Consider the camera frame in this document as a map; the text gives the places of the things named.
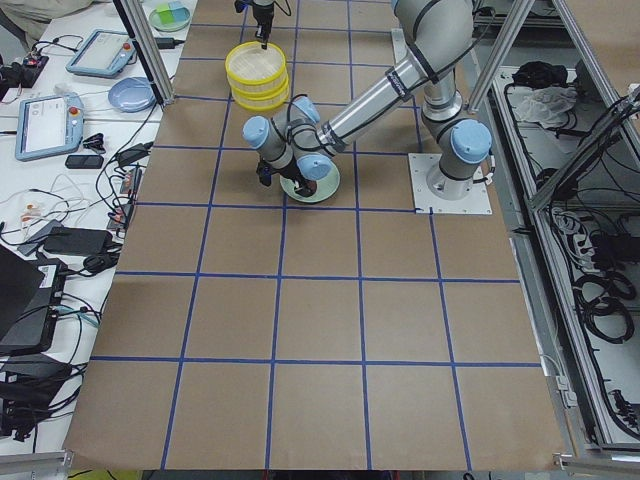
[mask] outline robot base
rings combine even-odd
[[[491,215],[491,204],[484,183],[473,184],[471,191],[460,200],[445,200],[435,195],[427,185],[427,175],[440,161],[440,155],[410,153],[411,185],[416,213],[450,213],[458,215]],[[480,168],[474,179],[482,178]]]
[[[301,195],[298,195],[294,190],[293,182],[288,178],[280,177],[280,186],[282,187],[284,192],[294,200],[302,203],[322,202],[323,200],[326,200],[331,195],[336,193],[339,185],[340,172],[338,171],[338,167],[336,167],[334,164],[332,164],[329,174],[322,180],[318,180],[316,193],[314,193],[310,197],[303,197]]]

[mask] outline white cloth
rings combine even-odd
[[[0,0],[0,9],[27,36],[29,48],[54,18],[88,7],[94,0]]]
[[[541,88],[525,97],[513,113],[521,122],[539,123],[544,128],[561,127],[567,121],[565,113],[574,107],[577,99],[575,88]]]

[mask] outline white mounting plate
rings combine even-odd
[[[440,161],[441,155],[428,153],[410,153],[411,186],[413,188],[413,204],[416,213],[451,213],[457,215],[491,215],[491,204],[484,183],[474,183],[469,194],[461,200],[445,200],[434,195],[427,186],[427,173],[433,165]],[[480,168],[473,176],[482,178]]]
[[[391,41],[393,42],[393,58],[396,61],[395,63],[398,63],[407,54],[407,44],[401,28],[391,29]]]

